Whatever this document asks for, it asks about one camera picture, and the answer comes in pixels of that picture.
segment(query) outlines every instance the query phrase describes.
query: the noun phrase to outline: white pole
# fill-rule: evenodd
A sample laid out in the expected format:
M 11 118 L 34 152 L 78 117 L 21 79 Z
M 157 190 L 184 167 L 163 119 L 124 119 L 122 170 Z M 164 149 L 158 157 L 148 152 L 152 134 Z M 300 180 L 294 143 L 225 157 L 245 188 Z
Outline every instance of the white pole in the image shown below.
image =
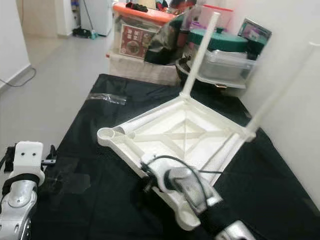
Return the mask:
M 315 48 L 318 48 L 318 47 L 320 47 L 320 44 L 309 42 L 307 50 L 304 52 L 303 56 L 301 57 L 300 66 L 292 71 L 288 79 L 284 81 L 283 85 L 279 87 L 258 109 L 256 114 L 247 124 L 246 126 L 247 130 L 249 130 L 250 132 L 256 132 L 258 130 L 263 118 L 269 113 L 269 111 L 274 107 L 274 105 L 279 102 L 279 100 L 287 93 L 287 91 L 292 86 L 292 84 L 298 79 L 298 75 L 300 71 L 306 65 L 308 59 L 311 57 L 311 55 L 315 51 Z
M 208 27 L 206 29 L 206 32 L 205 32 L 205 34 L 203 36 L 203 39 L 201 41 L 201 44 L 199 46 L 198 52 L 197 52 L 197 54 L 195 56 L 195 59 L 193 61 L 189 76 L 187 77 L 187 79 L 185 81 L 185 84 L 184 84 L 184 87 L 183 87 L 183 90 L 180 93 L 180 95 L 183 98 L 189 98 L 190 97 L 191 89 L 192 89 L 192 87 L 193 87 L 193 85 L 195 83 L 195 80 L 196 80 L 200 65 L 201 65 L 202 60 L 203 60 L 203 58 L 205 56 L 206 50 L 208 48 L 208 44 L 209 44 L 209 42 L 211 40 L 211 35 L 215 30 L 215 27 L 216 27 L 217 21 L 219 19 L 219 16 L 220 16 L 220 13 L 218 13 L 218 12 L 214 12 L 212 14 L 212 16 L 211 16 L 209 25 L 208 25 Z

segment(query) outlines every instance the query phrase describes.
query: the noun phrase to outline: mop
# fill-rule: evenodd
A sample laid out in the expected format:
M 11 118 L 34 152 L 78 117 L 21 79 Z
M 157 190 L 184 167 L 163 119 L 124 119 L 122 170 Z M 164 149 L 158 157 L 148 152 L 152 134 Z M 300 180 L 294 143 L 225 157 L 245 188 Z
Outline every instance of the mop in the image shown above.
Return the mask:
M 91 21 L 91 17 L 89 15 L 89 11 L 88 11 L 88 8 L 87 8 L 87 3 L 86 3 L 86 0 L 83 0 L 83 3 L 84 3 L 84 7 L 85 7 L 85 11 L 86 11 L 86 14 L 88 16 L 88 19 L 89 19 L 89 22 L 90 22 L 90 26 L 91 26 L 91 39 L 94 40 L 97 38 L 98 36 L 98 33 L 96 33 L 96 31 L 94 30 L 94 26 L 92 24 L 92 21 Z

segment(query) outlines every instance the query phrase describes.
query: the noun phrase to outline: table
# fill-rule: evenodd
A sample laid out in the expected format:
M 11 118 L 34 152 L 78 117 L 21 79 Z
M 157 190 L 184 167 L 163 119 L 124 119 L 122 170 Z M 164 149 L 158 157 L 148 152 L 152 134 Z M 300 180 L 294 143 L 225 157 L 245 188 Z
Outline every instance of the table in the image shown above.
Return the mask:
M 97 130 L 114 127 L 175 98 L 181 88 L 101 74 L 91 93 L 126 97 L 125 105 L 86 100 L 46 170 L 32 218 L 32 239 L 209 240 L 200 226 L 179 228 L 174 212 L 154 192 L 140 194 L 140 178 L 110 148 L 99 146 Z M 191 95 L 240 125 L 250 120 L 236 97 L 195 85 Z M 257 240 L 320 239 L 320 212 L 259 129 L 245 143 L 214 187 Z

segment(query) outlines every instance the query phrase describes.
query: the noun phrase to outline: refrigerator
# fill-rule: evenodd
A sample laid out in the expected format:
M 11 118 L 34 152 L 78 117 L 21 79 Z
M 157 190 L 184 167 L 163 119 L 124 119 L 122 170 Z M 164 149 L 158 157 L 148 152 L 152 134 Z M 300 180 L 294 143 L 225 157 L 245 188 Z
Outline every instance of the refrigerator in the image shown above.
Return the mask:
M 80 20 L 83 29 L 91 30 L 85 3 L 92 21 L 93 29 L 103 36 L 107 36 L 112 28 L 113 0 L 79 0 Z

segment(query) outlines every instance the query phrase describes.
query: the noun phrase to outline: teal lid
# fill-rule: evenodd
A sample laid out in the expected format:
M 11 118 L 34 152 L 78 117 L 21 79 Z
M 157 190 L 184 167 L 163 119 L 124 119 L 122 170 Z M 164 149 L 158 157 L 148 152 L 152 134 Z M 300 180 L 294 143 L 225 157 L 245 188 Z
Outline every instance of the teal lid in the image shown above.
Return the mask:
M 202 38 L 206 33 L 205 29 L 192 29 L 188 34 L 188 42 L 200 45 Z M 239 52 L 244 53 L 247 51 L 248 40 L 241 37 L 223 32 L 221 28 L 217 29 L 211 36 L 208 50 L 221 50 L 225 52 Z

